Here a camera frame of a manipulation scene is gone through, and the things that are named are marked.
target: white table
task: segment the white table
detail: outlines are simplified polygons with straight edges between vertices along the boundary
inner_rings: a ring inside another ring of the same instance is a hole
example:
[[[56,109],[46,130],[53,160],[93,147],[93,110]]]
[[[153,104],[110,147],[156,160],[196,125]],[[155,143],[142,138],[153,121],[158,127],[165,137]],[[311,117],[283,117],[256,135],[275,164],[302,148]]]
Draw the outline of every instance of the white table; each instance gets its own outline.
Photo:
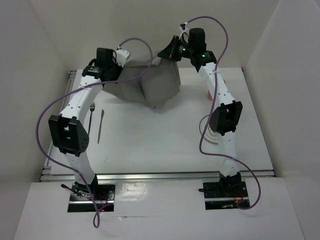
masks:
[[[303,240],[284,180],[260,183],[260,202],[243,211],[205,210],[201,180],[117,182],[114,212],[101,213],[98,229],[93,212],[67,212],[61,183],[32,183],[14,240]],[[256,182],[246,185],[253,203]]]
[[[98,94],[87,149],[95,173],[219,171],[221,157],[206,156],[199,152],[199,122],[209,113],[212,104],[207,98],[208,89],[195,69],[180,68],[179,72],[180,93],[158,111],[141,104],[124,102],[104,91]],[[273,175],[273,166],[241,68],[221,68],[220,72],[234,98],[243,104],[235,138],[238,159],[254,171],[271,171],[266,175]],[[72,89],[79,86],[80,79],[81,71],[78,70]],[[102,109],[105,114],[100,143],[97,144]],[[86,129],[89,113],[84,122]],[[206,141],[203,148],[208,152],[218,152],[218,146]],[[68,164],[55,147],[50,156]],[[72,174],[70,170],[51,162],[48,165],[52,166],[51,176]]]

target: knife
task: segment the knife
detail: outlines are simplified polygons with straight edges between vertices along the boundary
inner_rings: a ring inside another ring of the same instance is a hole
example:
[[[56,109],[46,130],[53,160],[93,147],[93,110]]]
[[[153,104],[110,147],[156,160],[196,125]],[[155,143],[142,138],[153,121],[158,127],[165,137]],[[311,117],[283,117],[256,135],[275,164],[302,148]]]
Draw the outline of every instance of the knife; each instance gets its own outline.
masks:
[[[101,135],[101,126],[102,126],[102,120],[104,118],[105,115],[105,110],[101,110],[101,119],[100,119],[100,126],[99,126],[99,132],[98,132],[98,144],[100,142],[100,135]]]

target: metal fork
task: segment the metal fork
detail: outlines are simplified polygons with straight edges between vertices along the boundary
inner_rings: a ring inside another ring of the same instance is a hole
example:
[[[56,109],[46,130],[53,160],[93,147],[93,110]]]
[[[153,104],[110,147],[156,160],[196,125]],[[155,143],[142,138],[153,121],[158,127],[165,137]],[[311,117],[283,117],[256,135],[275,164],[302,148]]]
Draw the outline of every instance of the metal fork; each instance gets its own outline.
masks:
[[[90,128],[91,128],[91,120],[92,120],[92,113],[93,111],[96,109],[96,106],[95,106],[95,102],[91,103],[91,106],[90,106],[90,120],[89,120],[89,129],[88,129],[88,135],[90,134]]]

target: robotic arm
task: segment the robotic arm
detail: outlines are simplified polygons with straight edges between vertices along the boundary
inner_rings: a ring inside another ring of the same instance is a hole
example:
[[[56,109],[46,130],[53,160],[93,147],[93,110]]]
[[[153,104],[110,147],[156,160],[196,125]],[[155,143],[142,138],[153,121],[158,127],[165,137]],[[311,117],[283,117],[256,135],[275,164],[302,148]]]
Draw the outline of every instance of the robotic arm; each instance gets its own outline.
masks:
[[[82,72],[79,88],[92,83],[117,80],[129,57],[130,53],[120,47],[116,51],[98,48],[96,59],[93,59]],[[84,128],[84,120],[91,103],[102,89],[103,86],[99,84],[76,92],[59,115],[52,115],[49,118],[53,145],[65,154],[72,168],[82,173],[92,192],[98,185],[98,179],[90,166],[86,152],[90,138]],[[78,190],[87,192],[80,176],[76,173],[74,176]]]
[[[229,92],[224,80],[217,70],[217,86],[215,83],[215,67],[217,60],[212,51],[207,50],[205,31],[202,28],[187,28],[187,23],[180,25],[181,34],[174,36],[170,44],[158,57],[172,61],[182,58],[190,59],[191,64],[205,81],[211,95],[217,87],[216,104],[209,126],[216,133],[220,153],[236,157],[235,131],[243,105],[236,101]],[[220,184],[225,192],[237,188],[241,183],[238,164],[225,158],[220,169]]]

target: gray towel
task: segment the gray towel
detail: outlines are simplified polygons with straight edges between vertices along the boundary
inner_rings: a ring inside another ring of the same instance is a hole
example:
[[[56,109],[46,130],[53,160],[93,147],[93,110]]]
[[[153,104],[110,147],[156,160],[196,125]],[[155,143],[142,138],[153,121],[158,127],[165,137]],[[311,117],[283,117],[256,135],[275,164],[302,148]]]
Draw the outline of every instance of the gray towel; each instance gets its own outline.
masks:
[[[129,60],[122,70],[119,80],[137,77],[150,62],[146,54]],[[141,78],[119,84],[106,84],[104,91],[127,102],[141,103],[150,108],[161,108],[180,90],[180,76],[176,62],[154,57],[149,71]]]

